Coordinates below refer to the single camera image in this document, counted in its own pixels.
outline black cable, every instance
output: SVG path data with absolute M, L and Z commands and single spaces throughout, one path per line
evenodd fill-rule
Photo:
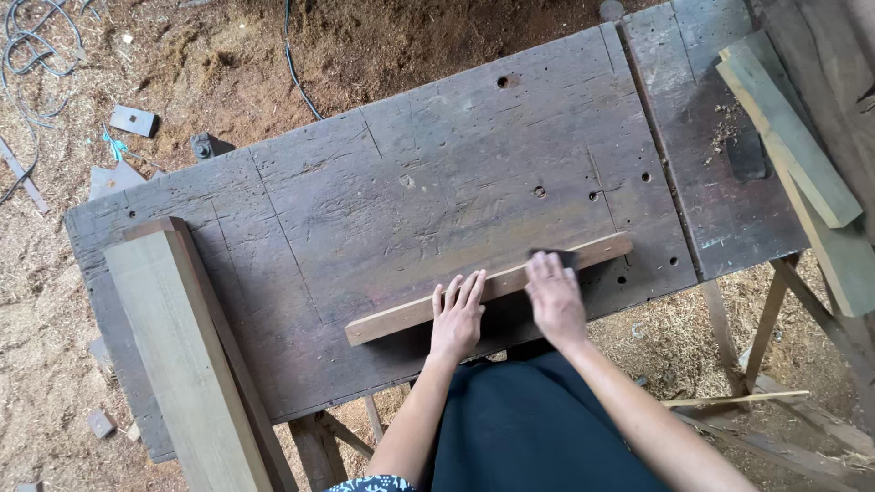
M 285 58 L 289 61 L 289 72 L 291 72 L 291 79 L 295 81 L 295 85 L 297 86 L 297 90 L 301 91 L 301 95 L 304 97 L 304 101 L 307 102 L 307 106 L 310 106 L 310 111 L 313 112 L 313 115 L 320 120 L 324 120 L 325 118 L 319 114 L 316 108 L 313 107 L 313 103 L 310 102 L 310 98 L 307 97 L 307 94 L 304 93 L 304 88 L 301 87 L 301 83 L 298 82 L 298 76 L 295 75 L 295 67 L 291 64 L 291 49 L 289 48 L 289 1 L 285 0 Z
M 64 101 L 59 105 L 59 107 L 53 111 L 48 111 L 46 113 L 38 113 L 34 111 L 33 109 L 31 109 L 30 106 L 27 105 L 24 98 L 21 96 L 21 88 L 18 88 L 17 91 L 18 98 L 16 99 L 12 97 L 12 93 L 9 90 L 9 84 L 6 81 L 5 68 L 9 67 L 9 69 L 16 75 L 24 75 L 30 72 L 34 68 L 34 66 L 39 63 L 43 68 L 48 70 L 49 73 L 58 75 L 59 77 L 69 75 L 73 71 L 73 69 L 76 67 L 76 64 L 79 63 L 78 60 L 74 60 L 73 63 L 67 63 L 67 61 L 64 60 L 66 63 L 66 68 L 62 70 L 55 70 L 54 68 L 49 67 L 49 65 L 44 60 L 45 57 L 48 57 L 50 55 L 55 55 L 63 60 L 63 57 L 60 56 L 58 50 L 56 50 L 54 46 L 52 46 L 48 41 L 46 41 L 36 33 L 36 30 L 39 29 L 46 22 L 46 20 L 48 20 L 48 18 L 52 16 L 55 11 L 60 12 L 60 14 L 64 16 L 64 19 L 70 24 L 70 27 L 73 29 L 73 34 L 76 37 L 77 46 L 79 48 L 82 48 L 82 36 L 79 34 L 79 29 L 76 28 L 76 24 L 73 23 L 73 20 L 70 18 L 70 16 L 68 16 L 67 13 L 64 12 L 63 9 L 61 9 L 61 5 L 63 5 L 67 0 L 60 0 L 57 3 L 53 2 L 52 0 L 42 0 L 43 2 L 51 5 L 52 8 L 50 8 L 48 12 L 46 12 L 33 27 L 31 27 L 30 29 L 22 29 L 21 26 L 18 25 L 16 12 L 19 6 L 29 1 L 31 0 L 13 0 L 9 6 L 9 9 L 6 11 L 6 15 L 3 18 L 3 31 L 6 34 L 6 46 L 3 48 L 3 57 L 0 58 L 0 84 L 3 85 L 3 90 L 6 92 L 6 96 L 9 98 L 9 101 L 12 103 L 12 105 L 15 106 L 15 109 L 18 110 L 18 113 L 21 115 L 24 124 L 27 126 L 28 132 L 31 135 L 31 142 L 33 143 L 34 149 L 33 161 L 31 162 L 31 165 L 24 171 L 24 174 L 22 174 L 15 181 L 15 183 L 10 186 L 9 190 L 3 195 L 3 197 L 0 198 L 0 204 L 3 204 L 12 196 L 12 193 L 15 192 L 15 190 L 19 186 L 21 186 L 25 179 L 28 179 L 31 176 L 31 173 L 33 173 L 33 170 L 37 166 L 37 161 L 39 160 L 39 141 L 31 123 L 37 124 L 39 126 L 44 126 L 46 128 L 54 128 L 54 126 L 52 126 L 51 124 L 41 122 L 38 119 L 28 115 L 27 113 L 30 112 L 36 117 L 50 118 L 58 115 L 58 113 L 64 107 L 66 107 L 67 102 L 69 101 L 69 97 L 65 98 Z M 42 52 L 38 52 L 31 42 L 32 39 L 35 39 L 43 46 L 45 46 L 45 50 Z M 23 66 L 15 68 L 12 65 L 11 54 L 20 45 L 27 46 L 27 48 L 31 51 L 31 57 L 24 63 Z

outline patterned shirt sleeve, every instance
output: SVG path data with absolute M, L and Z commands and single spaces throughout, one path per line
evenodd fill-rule
M 344 481 L 326 492 L 417 492 L 400 476 L 378 474 Z

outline workbench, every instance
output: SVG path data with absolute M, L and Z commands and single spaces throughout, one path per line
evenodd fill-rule
M 150 457 L 173 446 L 103 251 L 156 217 L 191 230 L 274 424 L 417 376 L 430 323 L 357 347 L 347 323 L 532 247 L 631 235 L 581 273 L 591 318 L 806 248 L 774 173 L 714 150 L 718 51 L 751 31 L 742 0 L 675 0 L 68 211 Z M 475 355 L 539 338 L 524 293 L 487 307 Z

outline dirt floor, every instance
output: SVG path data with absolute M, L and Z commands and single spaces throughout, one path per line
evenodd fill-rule
M 655 0 L 626 0 L 638 10 Z M 17 110 L 22 98 L 36 112 L 69 102 L 37 128 L 34 181 L 52 207 L 40 215 L 19 190 L 0 206 L 0 489 L 41 479 L 46 490 L 184 490 L 175 462 L 153 465 L 143 446 L 117 432 L 98 440 L 85 417 L 101 407 L 120 429 L 131 424 L 124 396 L 98 370 L 88 343 L 98 336 L 61 214 L 88 199 L 92 165 L 111 167 L 102 123 L 114 103 L 154 112 L 161 126 L 152 139 L 112 130 L 132 152 L 128 161 L 147 178 L 192 165 L 189 136 L 209 131 L 238 146 L 253 144 L 314 117 L 289 75 L 284 53 L 282 2 L 211 0 L 193 7 L 174 2 L 95 0 L 65 5 L 81 32 L 87 61 L 66 77 L 38 67 L 5 74 L 0 135 L 27 167 L 35 155 Z M 46 12 L 39 0 L 18 11 L 21 25 Z M 295 0 L 289 40 L 300 80 L 323 115 L 331 116 L 551 39 L 598 20 L 598 2 L 542 0 Z M 72 61 L 75 37 L 53 15 L 41 36 Z M 26 52 L 13 53 L 20 67 Z M 49 57 L 46 63 L 63 62 Z M 0 165 L 0 187 L 14 178 Z M 812 257 L 802 275 L 823 293 Z M 771 267 L 720 280 L 740 350 L 750 343 L 765 300 Z M 784 306 L 766 356 L 765 372 L 842 418 L 854 418 L 849 370 L 795 299 Z M 717 347 L 701 292 L 691 289 L 591 324 L 593 337 L 630 376 L 646 376 L 657 397 L 685 390 L 689 397 L 725 395 Z M 403 401 L 406 385 L 376 395 L 384 424 Z M 798 422 L 756 405 L 751 425 L 784 439 L 811 444 Z M 363 439 L 373 435 L 361 401 L 331 410 Z M 298 483 L 307 489 L 288 430 L 276 428 Z M 367 463 L 342 446 L 350 476 Z M 764 490 L 814 490 L 798 475 L 718 445 Z M 835 452 L 824 448 L 825 453 Z

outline hand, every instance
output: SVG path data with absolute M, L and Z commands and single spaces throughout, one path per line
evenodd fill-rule
M 431 330 L 431 352 L 429 357 L 459 365 L 474 350 L 480 340 L 480 317 L 487 309 L 480 305 L 483 284 L 487 271 L 475 271 L 458 290 L 462 276 L 457 275 L 446 290 L 446 299 L 441 306 L 441 284 L 435 287 L 431 296 L 431 306 L 435 313 L 434 328 Z
M 559 255 L 543 251 L 526 263 L 526 293 L 535 310 L 535 323 L 553 347 L 563 352 L 569 345 L 588 341 L 586 312 L 580 285 L 571 268 L 562 268 Z

